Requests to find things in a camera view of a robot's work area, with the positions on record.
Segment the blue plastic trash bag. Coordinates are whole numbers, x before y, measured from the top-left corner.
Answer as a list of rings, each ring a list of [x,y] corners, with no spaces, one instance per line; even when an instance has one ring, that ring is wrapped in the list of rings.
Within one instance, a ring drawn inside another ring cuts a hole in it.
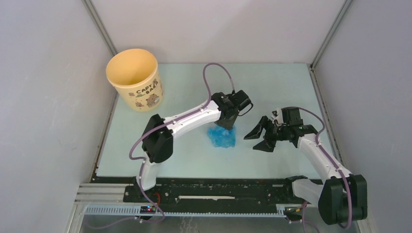
[[[233,148],[236,145],[236,127],[227,130],[221,126],[210,127],[207,136],[216,148]]]

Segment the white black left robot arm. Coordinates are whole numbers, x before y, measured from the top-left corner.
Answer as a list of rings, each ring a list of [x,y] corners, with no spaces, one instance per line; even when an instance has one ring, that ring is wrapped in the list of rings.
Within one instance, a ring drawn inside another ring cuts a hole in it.
[[[131,160],[135,160],[133,152],[139,144],[144,152],[140,157],[142,166],[136,176],[138,186],[135,196],[141,202],[148,202],[153,198],[153,187],[156,185],[160,165],[171,157],[173,143],[178,137],[211,122],[232,130],[236,119],[242,116],[241,111],[251,110],[253,106],[243,90],[232,91],[230,94],[218,92],[211,95],[205,103],[178,115],[165,118],[158,114],[151,116],[141,138],[129,152]]]

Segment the yellow capybara trash bin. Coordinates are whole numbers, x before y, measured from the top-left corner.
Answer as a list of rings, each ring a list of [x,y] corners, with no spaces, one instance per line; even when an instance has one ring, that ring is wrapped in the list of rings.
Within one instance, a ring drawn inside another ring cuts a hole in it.
[[[151,111],[163,101],[155,56],[144,49],[124,50],[110,59],[106,77],[132,110]]]

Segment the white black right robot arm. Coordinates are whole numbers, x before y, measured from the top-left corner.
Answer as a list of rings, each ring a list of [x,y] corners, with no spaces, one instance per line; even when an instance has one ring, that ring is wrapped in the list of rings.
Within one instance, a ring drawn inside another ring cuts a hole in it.
[[[318,208],[324,223],[348,228],[352,221],[364,220],[368,216],[367,181],[331,155],[320,140],[325,124],[319,131],[304,124],[300,115],[302,110],[302,107],[278,108],[270,117],[263,116],[244,139],[262,138],[253,149],[264,152],[273,152],[277,142],[291,142],[315,168],[322,184],[295,177],[282,190],[284,200],[295,203],[303,199]]]

